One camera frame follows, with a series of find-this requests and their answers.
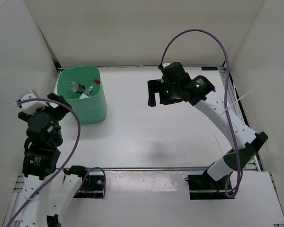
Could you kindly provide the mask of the clear bottle white label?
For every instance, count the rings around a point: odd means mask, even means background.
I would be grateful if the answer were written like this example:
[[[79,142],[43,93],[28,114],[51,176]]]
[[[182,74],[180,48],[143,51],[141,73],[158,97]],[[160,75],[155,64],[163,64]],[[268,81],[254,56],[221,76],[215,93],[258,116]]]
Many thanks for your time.
[[[84,93],[82,93],[79,97],[79,99],[85,99],[85,98],[89,98],[89,96]]]

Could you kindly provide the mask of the clear bottle blue cap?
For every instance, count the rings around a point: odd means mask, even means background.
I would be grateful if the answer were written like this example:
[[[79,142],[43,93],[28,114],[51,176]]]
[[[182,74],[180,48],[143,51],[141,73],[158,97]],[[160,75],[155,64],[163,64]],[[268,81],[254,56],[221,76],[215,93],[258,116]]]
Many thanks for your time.
[[[80,85],[76,81],[69,81],[68,88],[71,92],[77,93],[78,89],[80,88]]]

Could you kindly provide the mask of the clear bottle red label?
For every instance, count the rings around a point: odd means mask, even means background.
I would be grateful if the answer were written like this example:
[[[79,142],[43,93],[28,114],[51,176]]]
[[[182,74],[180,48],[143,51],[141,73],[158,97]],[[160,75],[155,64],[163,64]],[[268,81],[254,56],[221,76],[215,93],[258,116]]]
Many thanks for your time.
[[[93,84],[89,88],[87,88],[86,95],[88,97],[92,97],[99,84],[100,84],[100,81],[98,79],[94,79]]]

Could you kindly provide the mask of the clear bottle black label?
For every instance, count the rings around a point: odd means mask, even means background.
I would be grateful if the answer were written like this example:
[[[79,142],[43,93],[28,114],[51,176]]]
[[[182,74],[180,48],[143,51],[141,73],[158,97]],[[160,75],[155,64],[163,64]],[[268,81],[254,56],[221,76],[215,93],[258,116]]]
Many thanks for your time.
[[[74,93],[82,94],[85,91],[85,86],[81,85],[79,83],[75,83],[72,86],[72,90],[73,90]]]

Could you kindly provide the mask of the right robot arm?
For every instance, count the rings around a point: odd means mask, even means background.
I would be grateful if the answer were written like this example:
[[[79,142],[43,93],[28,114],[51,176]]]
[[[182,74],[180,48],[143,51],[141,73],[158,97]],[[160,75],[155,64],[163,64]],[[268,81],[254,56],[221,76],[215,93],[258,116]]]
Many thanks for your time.
[[[198,75],[194,79],[190,78],[180,62],[174,62],[160,70],[160,79],[147,82],[148,106],[156,106],[156,94],[159,94],[162,105],[188,102],[208,117],[232,147],[204,173],[205,187],[214,189],[223,177],[242,170],[259,152],[268,136],[264,132],[255,132],[233,111],[226,110],[225,102],[206,77]]]

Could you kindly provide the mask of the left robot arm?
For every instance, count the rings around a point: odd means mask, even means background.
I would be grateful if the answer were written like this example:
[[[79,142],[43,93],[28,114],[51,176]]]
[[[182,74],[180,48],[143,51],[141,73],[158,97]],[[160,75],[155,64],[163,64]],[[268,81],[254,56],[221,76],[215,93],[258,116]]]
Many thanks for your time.
[[[39,98],[34,90],[22,94],[16,102],[19,119],[27,123],[24,143],[24,204],[16,212],[21,227],[60,227],[61,218],[71,199],[89,186],[83,166],[69,170],[57,168],[58,147],[63,139],[59,121],[72,111],[62,96],[50,93]]]

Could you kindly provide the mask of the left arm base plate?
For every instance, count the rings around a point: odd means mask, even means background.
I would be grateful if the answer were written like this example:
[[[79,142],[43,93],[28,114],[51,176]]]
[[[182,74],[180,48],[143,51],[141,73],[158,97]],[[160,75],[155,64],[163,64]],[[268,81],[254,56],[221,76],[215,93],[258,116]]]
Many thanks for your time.
[[[78,193],[73,196],[76,199],[103,199],[106,194],[106,175],[100,169],[89,172],[84,184]]]

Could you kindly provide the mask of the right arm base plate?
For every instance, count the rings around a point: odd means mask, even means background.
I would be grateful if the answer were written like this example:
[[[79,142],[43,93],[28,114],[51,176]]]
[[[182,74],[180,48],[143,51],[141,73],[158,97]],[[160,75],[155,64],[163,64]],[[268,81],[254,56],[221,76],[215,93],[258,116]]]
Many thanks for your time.
[[[188,175],[184,180],[188,182],[190,200],[229,199],[225,195],[227,176],[217,182],[208,180],[204,175]]]

